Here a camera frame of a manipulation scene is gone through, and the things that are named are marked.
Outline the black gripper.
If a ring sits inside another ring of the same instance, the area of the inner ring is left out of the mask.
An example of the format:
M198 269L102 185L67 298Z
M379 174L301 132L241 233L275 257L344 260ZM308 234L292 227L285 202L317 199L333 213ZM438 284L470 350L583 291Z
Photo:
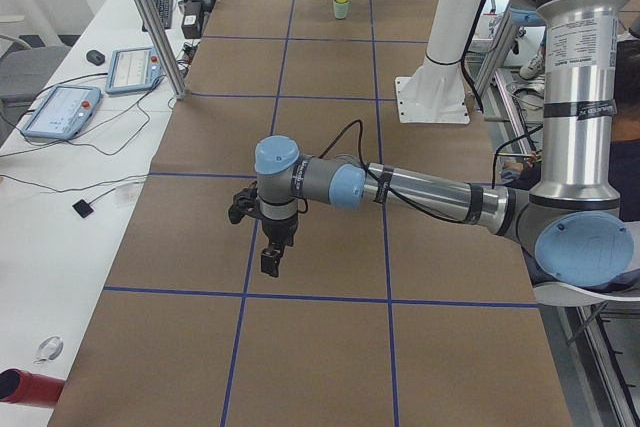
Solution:
M284 256L287 248L294 246L298 225L297 216L279 220L269 218L262 220L262 230L268 238L268 247L263 249L260 255L262 273L270 277L279 276L281 257Z

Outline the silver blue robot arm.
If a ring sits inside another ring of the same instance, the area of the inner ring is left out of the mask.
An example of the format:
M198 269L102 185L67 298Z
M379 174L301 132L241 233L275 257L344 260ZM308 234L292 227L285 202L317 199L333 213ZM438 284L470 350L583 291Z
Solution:
M609 184L618 13L629 0L521 0L547 26L543 157L528 191L456 182L375 163L300 153L285 136L255 151L252 216L268 238L261 269L277 276L293 243L298 204L355 208L403 202L433 218L481 225L520 244L552 278L579 287L610 283L631 263L634 242Z

